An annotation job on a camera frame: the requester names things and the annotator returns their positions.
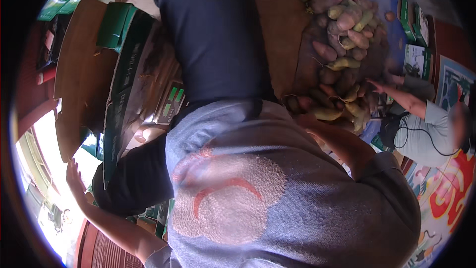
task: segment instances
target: colorful wall poster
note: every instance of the colorful wall poster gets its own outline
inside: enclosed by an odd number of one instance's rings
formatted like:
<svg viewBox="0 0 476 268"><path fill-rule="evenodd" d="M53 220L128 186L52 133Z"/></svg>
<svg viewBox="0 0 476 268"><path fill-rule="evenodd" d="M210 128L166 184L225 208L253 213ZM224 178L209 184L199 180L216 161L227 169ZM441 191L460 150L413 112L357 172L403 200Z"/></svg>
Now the colorful wall poster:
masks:
<svg viewBox="0 0 476 268"><path fill-rule="evenodd" d="M476 74L441 56L436 104L449 110L463 98L468 104L469 89ZM443 251L464 215L471 197L475 157L461 150L440 167L413 163L405 177L420 204L421 231L418 247L404 268L427 268Z"/></svg>
<svg viewBox="0 0 476 268"><path fill-rule="evenodd" d="M469 102L469 89L476 80L476 74L449 58L440 57L440 79L436 104L449 110L460 97Z"/></svg>

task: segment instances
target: red embroidery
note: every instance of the red embroidery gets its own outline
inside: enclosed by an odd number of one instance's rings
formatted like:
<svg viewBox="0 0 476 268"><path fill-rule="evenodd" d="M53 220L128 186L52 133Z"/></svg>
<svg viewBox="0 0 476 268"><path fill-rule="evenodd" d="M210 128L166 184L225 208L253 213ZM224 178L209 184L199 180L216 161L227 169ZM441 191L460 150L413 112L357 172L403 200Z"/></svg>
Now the red embroidery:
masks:
<svg viewBox="0 0 476 268"><path fill-rule="evenodd" d="M238 178L238 177L230 178L230 179L225 180L222 184L220 184L216 187L209 187L209 188L205 188L205 189L202 189L202 190L199 191L199 193L195 196L195 199L194 199L194 202L193 202L193 214L195 215L195 218L199 219L200 202L207 195L209 195L209 194L211 194L211 193L213 193L217 190L220 190L222 188L229 187L229 186L240 186L240 187L246 188L247 190L249 190L250 192L255 194L258 197L258 199L261 200L263 198L263 196L256 190L256 188L250 182L244 180L243 178Z"/></svg>

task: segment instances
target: black bag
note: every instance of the black bag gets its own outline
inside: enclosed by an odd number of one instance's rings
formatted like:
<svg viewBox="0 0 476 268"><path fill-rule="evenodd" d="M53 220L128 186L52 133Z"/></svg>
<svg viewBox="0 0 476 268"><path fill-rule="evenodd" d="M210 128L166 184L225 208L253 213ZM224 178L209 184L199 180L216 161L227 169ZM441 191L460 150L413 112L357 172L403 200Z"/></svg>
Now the black bag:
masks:
<svg viewBox="0 0 476 268"><path fill-rule="evenodd" d="M389 115L382 119L382 125L378 135L382 143L388 148L395 149L395 136L400 128L400 120L407 116L408 112L403 112L400 115Z"/></svg>

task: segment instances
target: man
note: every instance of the man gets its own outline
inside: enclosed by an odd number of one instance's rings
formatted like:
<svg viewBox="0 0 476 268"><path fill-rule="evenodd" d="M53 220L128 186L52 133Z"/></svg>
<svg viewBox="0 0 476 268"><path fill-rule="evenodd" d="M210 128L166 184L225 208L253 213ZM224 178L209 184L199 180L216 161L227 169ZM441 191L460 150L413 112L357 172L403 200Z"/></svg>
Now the man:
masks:
<svg viewBox="0 0 476 268"><path fill-rule="evenodd" d="M166 165L155 168L157 176L168 170L175 195L168 245L130 228L124 242L121 219L85 205L71 164L69 184L86 217L146 267L402 266L421 220L396 159L312 116L297 118L349 165L350 178L277 104L255 0L156 3L190 101L167 134ZM118 177L125 191L124 176L135 174L126 167ZM122 199L118 191L102 193L105 209ZM132 196L127 200L146 195ZM141 242L153 247L142 250Z"/></svg>
<svg viewBox="0 0 476 268"><path fill-rule="evenodd" d="M385 119L380 128L383 144L424 166L445 164L455 149L468 141L466 105L456 104L448 114L431 102L435 90L430 82L409 75L388 76L408 92L369 80L376 87L374 92L386 93L395 100L389 111L394 116Z"/></svg>

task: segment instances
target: black cable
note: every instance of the black cable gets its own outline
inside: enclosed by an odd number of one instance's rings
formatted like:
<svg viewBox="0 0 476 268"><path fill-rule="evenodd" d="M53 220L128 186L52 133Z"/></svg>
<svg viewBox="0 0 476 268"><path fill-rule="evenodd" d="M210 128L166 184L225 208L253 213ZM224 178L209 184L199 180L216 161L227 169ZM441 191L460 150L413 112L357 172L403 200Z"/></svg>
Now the black cable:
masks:
<svg viewBox="0 0 476 268"><path fill-rule="evenodd" d="M400 128L406 128L406 129L407 129L407 138L405 139L405 143L403 143L403 145L402 145L401 147L397 147L397 146L395 145L395 139L394 139L394 140L393 140L393 145L395 146L396 149L403 148L403 146L405 146L405 145L407 144L407 141L408 141L408 131L409 131L409 130L414 130L414 131L421 130L421 131L424 131L424 132L430 137L431 144L433 145L433 148L435 148L435 150L436 150L440 155L443 155L444 157L450 157L450 156L452 156L452 155L455 155L456 152L459 151L459 149L458 149L458 150L456 150L456 151L455 151L454 153L452 153L452 154L443 154L443 153L441 153L441 152L437 149L437 147L435 146L435 143L433 143L433 139L432 139L430 133L428 133L428 131L426 131L425 129L422 129L422 128L415 128L415 129L413 129L413 128L408 128L408 124L407 124L407 122L405 121L405 119L403 119L403 118L400 118L400 119L405 123L406 127L399 127L396 131L398 132L398 131L400 130Z"/></svg>

